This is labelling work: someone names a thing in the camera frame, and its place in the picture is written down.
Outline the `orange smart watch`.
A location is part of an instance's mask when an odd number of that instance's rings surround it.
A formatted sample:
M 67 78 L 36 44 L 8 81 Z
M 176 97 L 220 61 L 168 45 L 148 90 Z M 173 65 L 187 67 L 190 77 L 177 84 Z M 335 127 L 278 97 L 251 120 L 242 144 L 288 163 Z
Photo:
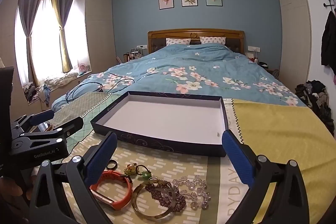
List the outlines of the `orange smart watch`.
M 133 183 L 130 177 L 113 170 L 106 170 L 98 182 L 90 186 L 96 200 L 120 211 L 130 203 Z

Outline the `gold green knot charm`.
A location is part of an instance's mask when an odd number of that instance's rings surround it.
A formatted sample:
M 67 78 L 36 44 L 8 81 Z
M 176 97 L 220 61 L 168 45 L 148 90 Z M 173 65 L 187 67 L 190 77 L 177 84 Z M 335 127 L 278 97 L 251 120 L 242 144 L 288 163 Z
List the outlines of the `gold green knot charm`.
M 124 175 L 126 175 L 126 176 L 139 175 L 137 163 L 128 164 L 123 172 L 124 172 Z

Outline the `green jade pendant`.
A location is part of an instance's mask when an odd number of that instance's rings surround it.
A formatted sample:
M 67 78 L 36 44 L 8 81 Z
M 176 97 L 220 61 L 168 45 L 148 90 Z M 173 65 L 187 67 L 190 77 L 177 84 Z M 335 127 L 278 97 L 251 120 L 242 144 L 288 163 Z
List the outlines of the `green jade pendant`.
M 141 176 L 144 180 L 149 180 L 152 177 L 151 171 L 145 165 L 136 166 L 136 174 Z

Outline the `tortoiseshell bangle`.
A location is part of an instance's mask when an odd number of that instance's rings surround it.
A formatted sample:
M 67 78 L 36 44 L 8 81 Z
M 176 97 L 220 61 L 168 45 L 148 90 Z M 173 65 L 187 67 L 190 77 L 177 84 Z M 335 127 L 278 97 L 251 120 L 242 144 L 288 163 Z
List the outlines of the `tortoiseshell bangle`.
M 158 215 L 146 215 L 138 208 L 138 196 L 142 190 L 147 190 L 151 194 L 151 198 L 155 201 L 158 201 L 161 206 L 167 208 L 161 214 Z M 139 184 L 132 193 L 131 196 L 131 205 L 135 213 L 142 219 L 147 219 L 155 221 L 161 219 L 172 213 L 177 204 L 177 193 L 173 186 L 164 180 L 161 179 L 149 179 L 141 184 Z

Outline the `clothes on window seat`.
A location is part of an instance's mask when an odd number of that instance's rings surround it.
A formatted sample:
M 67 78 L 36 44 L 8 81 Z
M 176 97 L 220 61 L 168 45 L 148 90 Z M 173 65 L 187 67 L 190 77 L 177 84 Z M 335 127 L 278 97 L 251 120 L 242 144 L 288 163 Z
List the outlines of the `clothes on window seat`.
M 73 80 L 77 79 L 79 73 L 70 71 L 63 76 L 46 78 L 40 86 L 35 86 L 34 82 L 25 83 L 22 88 L 28 104 L 40 100 L 47 107 L 50 105 L 50 96 L 53 90 L 68 85 Z

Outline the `pink small fan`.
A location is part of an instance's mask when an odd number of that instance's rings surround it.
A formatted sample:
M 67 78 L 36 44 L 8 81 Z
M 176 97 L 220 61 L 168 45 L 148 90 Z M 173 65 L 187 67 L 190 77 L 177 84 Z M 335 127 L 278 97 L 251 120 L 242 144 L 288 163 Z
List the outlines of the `pink small fan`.
M 91 72 L 91 65 L 81 63 L 81 64 L 78 65 L 78 70 L 79 70 L 79 75 L 89 73 L 89 72 Z

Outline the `left nightstand clutter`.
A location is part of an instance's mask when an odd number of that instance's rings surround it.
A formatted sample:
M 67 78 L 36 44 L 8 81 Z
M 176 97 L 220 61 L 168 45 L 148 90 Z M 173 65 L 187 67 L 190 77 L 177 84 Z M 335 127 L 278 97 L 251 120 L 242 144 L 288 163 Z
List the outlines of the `left nightstand clutter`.
M 147 45 L 136 46 L 134 49 L 131 49 L 129 52 L 123 55 L 123 60 L 124 62 L 128 62 L 131 60 L 140 59 L 141 57 L 145 55 L 144 51 L 146 50 L 147 50 Z

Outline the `pile of dark clothes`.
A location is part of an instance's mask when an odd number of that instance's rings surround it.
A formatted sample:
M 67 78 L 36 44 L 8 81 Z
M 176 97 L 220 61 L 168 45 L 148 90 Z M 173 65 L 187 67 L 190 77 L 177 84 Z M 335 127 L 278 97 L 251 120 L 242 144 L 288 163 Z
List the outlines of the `pile of dark clothes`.
M 334 136 L 335 125 L 331 116 L 326 86 L 319 80 L 307 81 L 296 86 L 295 95 L 318 116 Z

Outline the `left grey curtain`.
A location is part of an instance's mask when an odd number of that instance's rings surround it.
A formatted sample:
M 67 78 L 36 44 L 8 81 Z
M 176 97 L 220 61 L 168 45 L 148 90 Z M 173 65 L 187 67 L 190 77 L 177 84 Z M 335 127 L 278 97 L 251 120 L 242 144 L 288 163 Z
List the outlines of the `left grey curtain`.
M 27 51 L 29 81 L 33 82 L 35 86 L 38 86 L 39 81 L 37 79 L 33 65 L 31 35 L 33 32 L 34 20 L 40 2 L 41 0 L 18 0 L 18 11 L 20 15 L 20 20 L 23 32 L 26 36 L 26 51 Z

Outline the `dark blue cardboard box tray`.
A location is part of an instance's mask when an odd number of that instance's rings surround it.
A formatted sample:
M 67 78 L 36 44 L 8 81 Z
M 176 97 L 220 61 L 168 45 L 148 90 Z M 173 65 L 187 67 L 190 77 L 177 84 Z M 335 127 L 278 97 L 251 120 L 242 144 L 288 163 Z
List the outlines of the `dark blue cardboard box tray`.
M 98 113 L 95 133 L 161 151 L 224 157 L 228 129 L 221 96 L 128 91 Z

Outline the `right grey yellow curtain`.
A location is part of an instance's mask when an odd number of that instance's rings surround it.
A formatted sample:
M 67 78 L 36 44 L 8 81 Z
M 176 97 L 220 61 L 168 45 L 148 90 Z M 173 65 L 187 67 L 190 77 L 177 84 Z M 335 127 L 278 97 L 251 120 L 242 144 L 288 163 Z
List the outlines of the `right grey yellow curtain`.
M 67 49 L 65 26 L 73 1 L 74 0 L 51 0 L 59 25 L 59 47 L 63 73 L 68 73 L 72 70 L 72 64 Z

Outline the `beige wardrobe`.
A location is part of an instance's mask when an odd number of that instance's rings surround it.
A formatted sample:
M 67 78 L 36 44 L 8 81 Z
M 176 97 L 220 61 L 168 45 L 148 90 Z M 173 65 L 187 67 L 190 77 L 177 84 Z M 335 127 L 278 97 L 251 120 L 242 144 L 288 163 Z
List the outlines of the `beige wardrobe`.
M 279 0 L 282 51 L 279 80 L 291 91 L 307 81 L 311 54 L 311 22 L 307 0 Z

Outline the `left patterned pillow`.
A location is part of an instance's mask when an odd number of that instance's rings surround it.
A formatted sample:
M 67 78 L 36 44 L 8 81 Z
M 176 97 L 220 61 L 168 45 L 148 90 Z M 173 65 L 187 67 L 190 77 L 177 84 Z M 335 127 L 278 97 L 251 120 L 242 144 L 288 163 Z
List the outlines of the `left patterned pillow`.
M 166 38 L 166 45 L 190 45 L 191 39 Z

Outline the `patterned pillow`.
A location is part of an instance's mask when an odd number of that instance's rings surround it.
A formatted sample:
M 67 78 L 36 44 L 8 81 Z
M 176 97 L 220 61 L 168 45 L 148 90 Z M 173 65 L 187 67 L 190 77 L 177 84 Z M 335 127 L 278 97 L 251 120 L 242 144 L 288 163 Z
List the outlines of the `patterned pillow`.
M 201 44 L 216 43 L 216 44 L 226 44 L 226 37 L 219 36 L 200 36 Z
M 166 45 L 190 45 L 191 39 L 166 38 Z

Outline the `black hanging jacket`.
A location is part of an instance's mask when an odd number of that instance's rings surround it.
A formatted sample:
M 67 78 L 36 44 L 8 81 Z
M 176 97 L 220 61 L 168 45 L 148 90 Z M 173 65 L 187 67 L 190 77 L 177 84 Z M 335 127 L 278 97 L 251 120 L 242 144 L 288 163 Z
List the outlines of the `black hanging jacket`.
M 336 21 L 335 14 L 328 14 L 321 43 L 321 65 L 330 67 L 335 74 L 335 47 L 336 47 Z

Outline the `blue floral duvet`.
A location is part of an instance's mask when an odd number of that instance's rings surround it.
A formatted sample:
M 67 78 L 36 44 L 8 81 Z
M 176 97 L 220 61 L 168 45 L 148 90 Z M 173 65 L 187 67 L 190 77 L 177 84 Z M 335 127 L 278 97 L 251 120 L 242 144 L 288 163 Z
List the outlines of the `blue floral duvet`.
M 56 99 L 59 111 L 87 92 L 127 91 L 196 94 L 285 106 L 303 106 L 289 88 L 265 69 L 224 45 L 171 45 L 140 59 L 92 74 Z

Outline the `right patterned pillow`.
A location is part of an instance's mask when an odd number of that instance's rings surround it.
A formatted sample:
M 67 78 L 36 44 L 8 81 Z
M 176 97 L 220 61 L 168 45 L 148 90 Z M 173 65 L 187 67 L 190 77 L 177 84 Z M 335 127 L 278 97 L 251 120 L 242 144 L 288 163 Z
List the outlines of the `right patterned pillow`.
M 226 44 L 226 37 L 219 36 L 200 36 L 201 44 L 216 43 L 216 44 Z

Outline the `wooden headboard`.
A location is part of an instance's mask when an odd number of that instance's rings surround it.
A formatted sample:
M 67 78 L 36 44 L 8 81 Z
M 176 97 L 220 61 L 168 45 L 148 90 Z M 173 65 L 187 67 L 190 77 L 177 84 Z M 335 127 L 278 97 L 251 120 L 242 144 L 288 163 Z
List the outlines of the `wooden headboard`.
M 244 31 L 216 28 L 179 28 L 170 30 L 149 31 L 147 33 L 147 49 L 153 53 L 166 46 L 166 39 L 191 39 L 191 45 L 200 44 L 200 37 L 225 37 L 226 47 L 236 53 L 244 54 Z

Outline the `white wall socket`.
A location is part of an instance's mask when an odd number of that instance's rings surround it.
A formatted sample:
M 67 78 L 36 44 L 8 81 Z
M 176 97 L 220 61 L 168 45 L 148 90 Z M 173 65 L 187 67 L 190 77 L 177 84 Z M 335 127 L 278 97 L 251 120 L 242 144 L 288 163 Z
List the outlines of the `white wall socket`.
M 248 46 L 250 52 L 260 52 L 260 47 Z

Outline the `wall coat hook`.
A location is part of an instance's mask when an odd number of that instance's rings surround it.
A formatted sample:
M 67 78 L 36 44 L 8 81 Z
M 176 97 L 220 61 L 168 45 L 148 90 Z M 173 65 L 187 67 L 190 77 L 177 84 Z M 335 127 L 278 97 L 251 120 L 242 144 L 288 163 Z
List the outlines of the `wall coat hook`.
M 332 12 L 336 13 L 335 0 L 327 0 L 326 3 L 323 3 L 324 8 L 330 8 Z

